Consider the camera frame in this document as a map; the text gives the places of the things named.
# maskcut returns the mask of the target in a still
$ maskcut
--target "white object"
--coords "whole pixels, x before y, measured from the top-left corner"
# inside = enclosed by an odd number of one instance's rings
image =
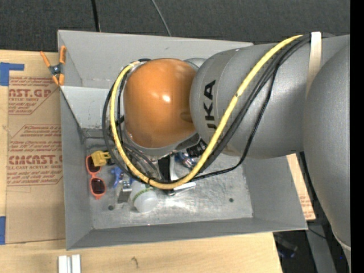
[[[153,187],[134,181],[131,184],[130,200],[139,212],[149,212],[158,204],[157,194]]]
[[[59,273],[81,273],[80,255],[59,256],[58,257]]]

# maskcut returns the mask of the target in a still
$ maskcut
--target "black cable on floor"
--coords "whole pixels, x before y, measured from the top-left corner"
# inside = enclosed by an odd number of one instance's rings
[[[100,30],[100,22],[98,21],[98,14],[97,14],[97,7],[96,7],[96,0],[91,0],[92,5],[92,12],[93,12],[93,19],[95,21],[95,28],[97,32],[101,32]]]

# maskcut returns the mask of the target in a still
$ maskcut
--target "blue tape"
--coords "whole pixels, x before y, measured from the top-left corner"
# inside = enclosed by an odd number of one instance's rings
[[[0,63],[0,86],[9,86],[9,71],[23,71],[24,64]]]
[[[5,216],[0,216],[0,245],[5,245]]]

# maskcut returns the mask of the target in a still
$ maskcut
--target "orange clip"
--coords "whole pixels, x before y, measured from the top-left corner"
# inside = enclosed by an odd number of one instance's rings
[[[66,51],[67,48],[64,45],[62,45],[60,49],[59,64],[55,66],[51,66],[51,63],[49,62],[44,52],[42,51],[40,52],[40,55],[42,56],[45,65],[52,74],[53,81],[58,86],[64,85],[63,65],[66,62]]]
[[[61,50],[59,51],[60,52],[59,62],[62,64],[66,63],[66,51],[67,51],[67,48],[64,45],[62,45]]]
[[[51,63],[49,62],[49,60],[46,57],[46,55],[44,54],[44,52],[40,51],[40,55],[42,56],[43,61],[44,61],[45,65],[47,66],[47,68],[49,68],[51,66]]]

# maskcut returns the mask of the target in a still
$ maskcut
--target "white strap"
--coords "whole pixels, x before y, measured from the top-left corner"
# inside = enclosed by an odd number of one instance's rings
[[[306,97],[308,95],[311,84],[315,79],[321,66],[322,40],[320,32],[311,32],[311,50],[309,53],[308,75],[306,84]]]

